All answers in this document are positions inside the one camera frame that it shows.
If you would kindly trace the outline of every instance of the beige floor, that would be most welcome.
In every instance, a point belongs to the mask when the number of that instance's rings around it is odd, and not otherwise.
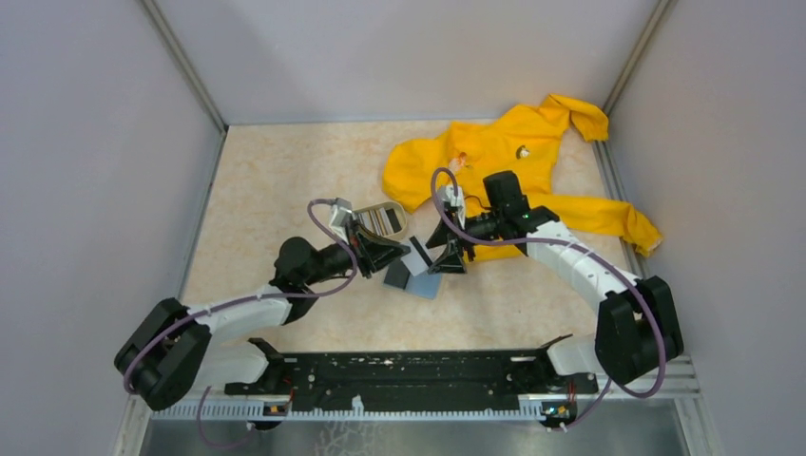
[[[183,302],[254,292],[273,277],[278,248],[288,237],[303,236],[317,248],[327,245],[330,240],[305,213],[308,200],[343,197],[355,208],[386,200],[380,175],[392,147],[436,136],[447,126],[443,121],[233,126]],[[563,138],[554,192],[605,195],[591,147],[574,131]],[[410,217],[409,233],[426,238],[437,218],[424,205]],[[615,237],[580,238],[625,265]],[[383,273],[357,278],[342,293],[320,299],[299,321],[259,335],[282,352],[332,352],[535,347],[560,334],[593,331],[593,312],[543,265],[522,257],[473,263],[469,269],[467,275],[445,277],[435,300],[383,287]]]

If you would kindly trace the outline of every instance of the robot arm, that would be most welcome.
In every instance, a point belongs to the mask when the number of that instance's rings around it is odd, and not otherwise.
[[[268,344],[260,339],[237,346],[223,344],[259,328],[302,318],[324,295],[308,287],[344,276],[354,268],[354,260],[369,278],[410,251],[367,231],[343,199],[331,205],[329,225],[344,242],[316,250],[302,237],[287,239],[274,264],[275,277],[252,296],[204,306],[183,306],[176,298],[157,304],[115,356],[115,368],[131,392],[140,394],[151,409],[162,410],[191,390],[210,385],[252,390],[259,380],[271,381],[262,378],[276,353]],[[155,339],[159,340],[149,349]]]
[[[440,222],[426,243],[429,248],[446,246],[432,265],[433,272],[465,273],[464,254],[472,261],[476,243],[496,239],[513,240],[524,255],[548,266],[598,315],[595,334],[564,338],[548,348],[559,375],[603,371],[624,385],[659,366],[659,344],[649,317],[630,288],[643,297],[660,329],[665,359],[682,353],[674,301],[663,280],[640,279],[619,269],[585,246],[545,206],[530,208],[514,173],[488,176],[484,184],[491,210],[472,218],[465,216],[461,189],[455,192],[446,185],[436,193],[447,219],[467,236]]]

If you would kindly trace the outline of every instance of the white wall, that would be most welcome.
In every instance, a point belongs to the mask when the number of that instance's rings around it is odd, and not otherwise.
[[[655,0],[160,0],[231,124],[601,104]]]
[[[680,2],[612,119],[729,455],[803,454],[806,3]]]
[[[0,7],[0,454],[107,454],[218,133],[133,0]]]

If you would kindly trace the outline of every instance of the yellow raincoat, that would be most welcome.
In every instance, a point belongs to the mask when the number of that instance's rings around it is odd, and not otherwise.
[[[396,146],[383,171],[383,190],[413,212],[431,197],[433,170],[449,166],[451,161],[454,167],[460,163],[456,179],[465,192],[467,215],[472,217],[483,211],[482,205],[489,205],[482,179],[511,170],[532,207],[546,206],[571,229],[620,236],[648,257],[662,236],[632,204],[551,194],[551,169],[557,162],[563,133],[571,124],[586,141],[607,139],[607,117],[598,107],[555,94],[540,106],[519,104],[489,125],[451,123],[436,139]],[[528,154],[519,152],[522,146]],[[446,183],[448,177],[442,176],[439,184]],[[521,255],[512,246],[478,246],[476,254],[476,260]]]

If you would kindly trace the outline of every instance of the gray floor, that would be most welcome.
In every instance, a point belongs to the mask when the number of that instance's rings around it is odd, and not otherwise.
[[[217,443],[236,441],[244,423],[204,423]],[[235,450],[215,450],[194,422],[152,422],[143,456],[687,454],[672,401],[604,403],[568,434],[504,423],[284,423]]]

